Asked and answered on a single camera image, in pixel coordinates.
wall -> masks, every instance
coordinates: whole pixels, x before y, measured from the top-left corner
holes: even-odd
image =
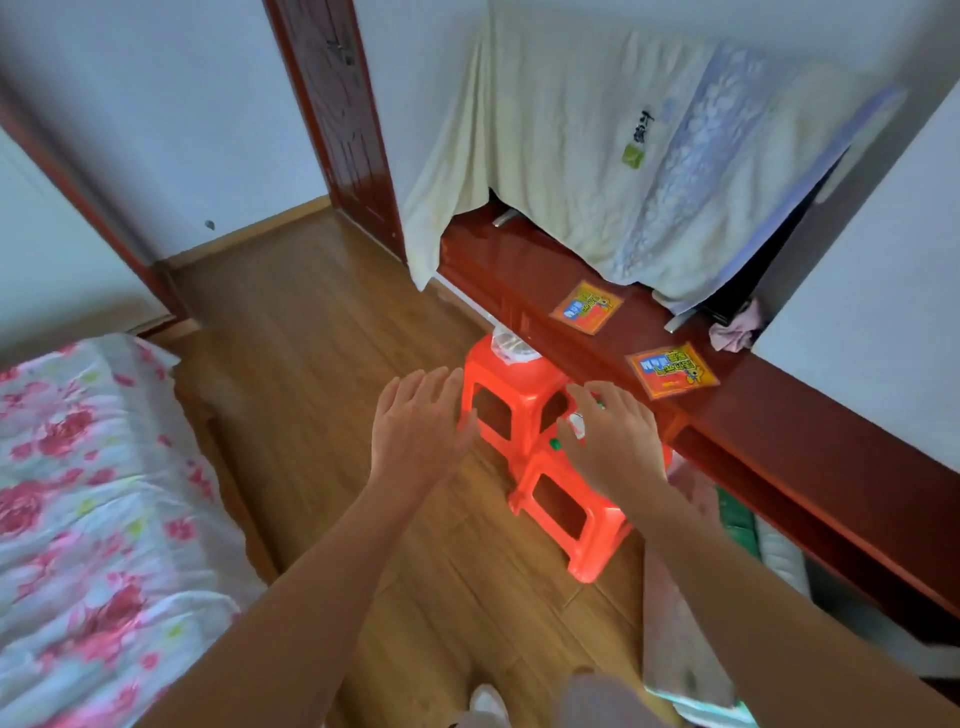
[[[877,141],[772,271],[774,307],[803,278],[960,78],[960,3],[953,0],[541,0],[541,5],[649,22],[706,37],[830,59],[913,89]],[[426,162],[455,98],[484,0],[354,0],[398,201]]]
[[[0,130],[0,366],[167,313]]]
[[[0,75],[156,257],[326,192],[260,0],[0,0]]]
[[[755,353],[960,472],[960,85]]]

white shoe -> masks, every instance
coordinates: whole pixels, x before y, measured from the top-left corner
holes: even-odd
[[[510,728],[510,717],[507,715],[507,705],[503,702],[500,693],[493,685],[481,685],[470,696],[471,713],[489,713],[506,728]]]

white sheet with pink flowers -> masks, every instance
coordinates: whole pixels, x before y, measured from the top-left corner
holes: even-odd
[[[132,725],[262,592],[173,395],[124,334],[0,373],[0,726]]]

green square logo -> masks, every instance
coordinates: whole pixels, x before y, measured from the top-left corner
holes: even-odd
[[[646,152],[636,146],[633,142],[628,144],[623,150],[623,163],[632,169],[639,169],[640,163],[643,162],[643,158],[646,156]]]

person's left hand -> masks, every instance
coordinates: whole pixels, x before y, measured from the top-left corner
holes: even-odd
[[[373,419],[368,487],[420,501],[449,478],[473,447],[480,427],[471,410],[460,426],[455,411],[464,388],[464,370],[423,370],[391,381]]]

